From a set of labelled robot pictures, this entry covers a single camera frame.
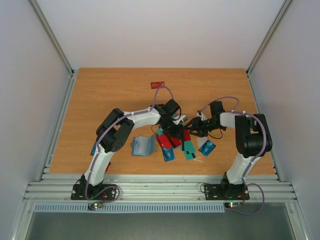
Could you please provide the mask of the blue card centre bottom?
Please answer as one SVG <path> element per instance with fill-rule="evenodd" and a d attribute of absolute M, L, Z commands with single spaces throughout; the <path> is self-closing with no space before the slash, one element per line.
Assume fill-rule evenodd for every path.
<path fill-rule="evenodd" d="M 172 148 L 170 149 L 166 149 L 165 147 L 161 149 L 162 150 L 162 155 L 164 158 L 165 162 L 170 162 L 175 160 L 175 154 L 174 154 L 174 150 Z"/>

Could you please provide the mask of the blue card right side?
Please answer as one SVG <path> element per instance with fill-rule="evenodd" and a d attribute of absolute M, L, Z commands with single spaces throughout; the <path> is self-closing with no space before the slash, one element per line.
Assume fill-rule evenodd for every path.
<path fill-rule="evenodd" d="M 214 149 L 216 148 L 216 145 L 210 141 L 207 140 L 199 149 L 198 151 L 202 153 L 205 157 L 207 157 Z"/>

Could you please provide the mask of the left controller board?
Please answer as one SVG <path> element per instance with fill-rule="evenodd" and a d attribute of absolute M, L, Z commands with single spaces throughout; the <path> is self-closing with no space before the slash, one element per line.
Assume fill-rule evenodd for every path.
<path fill-rule="evenodd" d="M 87 209 L 89 211 L 95 211 L 95 210 L 101 209 L 103 207 L 103 205 L 104 204 L 102 202 L 89 203 L 87 205 Z"/>

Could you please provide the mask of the teal leather card holder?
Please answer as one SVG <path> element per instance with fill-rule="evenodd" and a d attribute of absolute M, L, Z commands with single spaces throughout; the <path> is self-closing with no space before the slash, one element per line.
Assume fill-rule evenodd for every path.
<path fill-rule="evenodd" d="M 136 136 L 131 143 L 131 155 L 136 157 L 148 157 L 155 152 L 156 135 L 150 137 Z"/>

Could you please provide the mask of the controller board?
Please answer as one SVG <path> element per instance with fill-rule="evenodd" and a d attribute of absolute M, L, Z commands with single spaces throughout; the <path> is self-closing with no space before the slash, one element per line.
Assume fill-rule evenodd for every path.
<path fill-rule="evenodd" d="M 95 210 L 101 209 L 103 207 L 103 205 L 104 204 L 102 202 L 89 203 L 87 205 L 87 209 L 89 211 L 95 211 Z"/>
<path fill-rule="evenodd" d="M 225 202 L 224 203 L 224 206 L 228 209 L 234 209 L 234 208 L 239 208 L 243 205 L 244 203 L 243 202 L 234 202 L 234 201 L 231 201 L 231 202 Z"/>

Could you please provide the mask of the teal card black stripe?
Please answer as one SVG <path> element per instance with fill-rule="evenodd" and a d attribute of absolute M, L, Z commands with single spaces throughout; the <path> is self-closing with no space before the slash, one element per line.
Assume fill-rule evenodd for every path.
<path fill-rule="evenodd" d="M 196 149 L 191 140 L 183 141 L 181 144 L 181 150 L 187 161 L 195 159 L 196 156 Z"/>

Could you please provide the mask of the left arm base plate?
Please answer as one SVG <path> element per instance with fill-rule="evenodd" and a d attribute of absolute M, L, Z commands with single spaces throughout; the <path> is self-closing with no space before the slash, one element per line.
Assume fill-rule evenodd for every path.
<path fill-rule="evenodd" d="M 71 191 L 70 199 L 73 201 L 106 201 L 113 202 L 120 196 L 120 189 L 115 184 L 88 185 L 85 197 L 85 184 L 75 184 Z"/>

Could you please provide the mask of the blue card left group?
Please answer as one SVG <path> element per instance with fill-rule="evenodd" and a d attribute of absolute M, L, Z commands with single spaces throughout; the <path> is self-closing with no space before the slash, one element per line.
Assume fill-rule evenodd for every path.
<path fill-rule="evenodd" d="M 93 146 L 92 146 L 92 149 L 91 149 L 91 152 L 90 152 L 90 155 L 91 156 L 94 156 L 95 152 L 96 152 L 96 145 L 97 145 L 97 142 L 95 141 Z"/>

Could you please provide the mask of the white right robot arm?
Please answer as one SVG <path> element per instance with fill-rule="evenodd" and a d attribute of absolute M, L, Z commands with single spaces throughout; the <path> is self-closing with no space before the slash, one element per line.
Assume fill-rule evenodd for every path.
<path fill-rule="evenodd" d="M 213 130 L 234 129 L 237 155 L 230 169 L 224 173 L 218 188 L 225 199 L 230 199 L 245 193 L 245 178 L 254 164 L 272 150 L 273 142 L 264 114 L 236 112 L 233 109 L 227 112 L 220 100 L 211 102 L 208 107 L 211 118 L 205 119 L 204 109 L 201 109 L 197 112 L 197 117 L 190 120 L 184 128 L 191 135 L 200 138 L 207 137 Z"/>

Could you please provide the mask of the red card black stripe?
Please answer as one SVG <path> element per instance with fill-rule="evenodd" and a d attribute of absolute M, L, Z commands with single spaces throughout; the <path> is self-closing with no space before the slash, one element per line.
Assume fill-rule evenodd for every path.
<path fill-rule="evenodd" d="M 165 135 L 165 137 L 166 137 L 166 143 L 164 144 L 164 147 L 166 149 L 176 149 L 182 145 L 182 141 L 180 139 L 170 137 L 168 135 Z"/>

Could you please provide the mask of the red card far table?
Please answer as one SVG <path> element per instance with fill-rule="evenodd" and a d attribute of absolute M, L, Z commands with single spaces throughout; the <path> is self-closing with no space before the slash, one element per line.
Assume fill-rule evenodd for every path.
<path fill-rule="evenodd" d="M 163 88 L 165 86 L 164 81 L 155 81 L 150 83 L 150 88 L 151 89 L 158 89 L 158 88 Z"/>

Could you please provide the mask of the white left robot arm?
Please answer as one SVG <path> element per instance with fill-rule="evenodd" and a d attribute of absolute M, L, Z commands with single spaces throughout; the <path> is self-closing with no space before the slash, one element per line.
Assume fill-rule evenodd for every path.
<path fill-rule="evenodd" d="M 92 161 L 83 174 L 83 194 L 96 199 L 101 193 L 100 184 L 113 155 L 128 140 L 131 132 L 145 126 L 159 125 L 163 133 L 180 140 L 184 139 L 183 127 L 188 117 L 173 99 L 166 104 L 155 104 L 145 109 L 126 112 L 115 108 L 96 130 L 96 143 Z"/>

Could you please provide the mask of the red card left lower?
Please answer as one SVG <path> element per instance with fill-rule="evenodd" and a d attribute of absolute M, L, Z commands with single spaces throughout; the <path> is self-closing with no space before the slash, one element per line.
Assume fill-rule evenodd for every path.
<path fill-rule="evenodd" d="M 107 165 L 107 167 L 106 167 L 106 169 L 105 169 L 105 171 L 104 171 L 105 173 L 108 171 L 110 165 L 111 165 L 111 162 L 108 163 L 108 165 Z"/>

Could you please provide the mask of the right controller board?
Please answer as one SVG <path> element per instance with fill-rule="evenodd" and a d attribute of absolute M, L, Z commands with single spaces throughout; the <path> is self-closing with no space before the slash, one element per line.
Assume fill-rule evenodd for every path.
<path fill-rule="evenodd" d="M 244 203 L 243 202 L 234 202 L 234 201 L 231 201 L 231 202 L 225 202 L 224 203 L 224 206 L 228 209 L 234 209 L 234 208 L 239 208 L 243 205 Z"/>

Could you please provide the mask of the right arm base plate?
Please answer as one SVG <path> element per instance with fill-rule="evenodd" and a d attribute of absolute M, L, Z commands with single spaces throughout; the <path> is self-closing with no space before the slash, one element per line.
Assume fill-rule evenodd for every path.
<path fill-rule="evenodd" d="M 248 188 L 244 184 L 231 184 L 228 186 L 204 184 L 203 188 L 207 201 L 240 201 L 250 199 Z"/>

